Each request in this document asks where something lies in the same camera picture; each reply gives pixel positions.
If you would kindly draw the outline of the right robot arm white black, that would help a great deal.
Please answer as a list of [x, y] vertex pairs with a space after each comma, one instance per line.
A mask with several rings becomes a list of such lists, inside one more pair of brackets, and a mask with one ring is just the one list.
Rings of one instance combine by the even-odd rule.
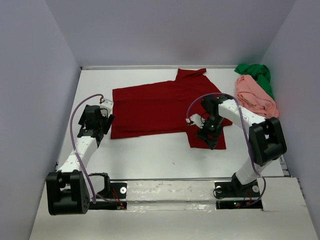
[[248, 160], [236, 171], [231, 181], [216, 184], [213, 193], [217, 199], [244, 198], [253, 193], [257, 179], [272, 162], [287, 152], [280, 120], [263, 117], [249, 111], [229, 94], [206, 94], [199, 98], [206, 118], [199, 114], [188, 115], [189, 125], [196, 125], [196, 136], [211, 150], [222, 135], [222, 122], [229, 120], [242, 129], [248, 150]]

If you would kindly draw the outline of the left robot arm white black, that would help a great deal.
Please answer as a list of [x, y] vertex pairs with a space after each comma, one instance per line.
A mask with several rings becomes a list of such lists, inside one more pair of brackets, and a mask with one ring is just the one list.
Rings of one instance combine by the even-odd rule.
[[95, 197], [111, 192], [107, 173], [88, 173], [86, 167], [108, 133], [114, 120], [113, 102], [86, 105], [78, 121], [76, 137], [71, 138], [72, 151], [56, 171], [46, 179], [48, 212], [52, 216], [86, 214]]

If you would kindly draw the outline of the dark red t shirt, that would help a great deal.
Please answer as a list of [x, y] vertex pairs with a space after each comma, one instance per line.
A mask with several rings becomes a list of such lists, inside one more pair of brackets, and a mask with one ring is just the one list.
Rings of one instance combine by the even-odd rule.
[[193, 102], [196, 98], [219, 92], [206, 72], [178, 69], [175, 80], [114, 89], [110, 138], [186, 133], [190, 147], [208, 149], [196, 136], [198, 127], [186, 122], [187, 114], [205, 115], [201, 103]]

